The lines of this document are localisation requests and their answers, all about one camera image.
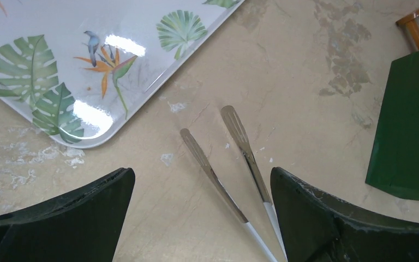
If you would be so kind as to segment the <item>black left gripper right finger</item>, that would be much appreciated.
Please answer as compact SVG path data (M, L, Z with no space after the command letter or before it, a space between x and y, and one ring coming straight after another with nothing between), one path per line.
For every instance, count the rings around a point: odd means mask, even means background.
M419 261L419 223L353 205L280 167L270 186L289 261Z

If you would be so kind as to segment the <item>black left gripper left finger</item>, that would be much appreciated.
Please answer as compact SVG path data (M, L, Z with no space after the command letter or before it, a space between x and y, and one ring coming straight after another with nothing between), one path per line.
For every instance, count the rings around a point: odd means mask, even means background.
M131 168L0 215L0 261L112 261L135 185Z

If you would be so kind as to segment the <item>green paper bag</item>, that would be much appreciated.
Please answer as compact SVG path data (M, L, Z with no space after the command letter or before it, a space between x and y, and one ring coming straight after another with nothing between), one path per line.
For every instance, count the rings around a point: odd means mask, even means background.
M419 51L391 63L365 183L419 201Z

